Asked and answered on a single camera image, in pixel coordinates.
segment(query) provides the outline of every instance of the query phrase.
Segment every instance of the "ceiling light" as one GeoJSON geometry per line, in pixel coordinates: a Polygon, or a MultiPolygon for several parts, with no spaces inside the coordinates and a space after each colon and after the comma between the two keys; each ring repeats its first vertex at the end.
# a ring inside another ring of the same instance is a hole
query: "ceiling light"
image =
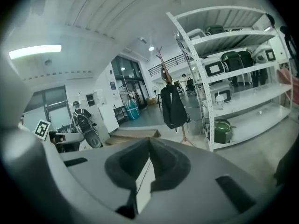
{"type": "Polygon", "coordinates": [[[271,29],[271,27],[267,27],[264,31],[269,31],[271,29]]]}
{"type": "Polygon", "coordinates": [[[25,48],[10,51],[8,54],[10,56],[10,59],[13,60],[22,56],[29,56],[29,55],[49,53],[49,52],[61,52],[61,45],[25,47],[25,48]]]}

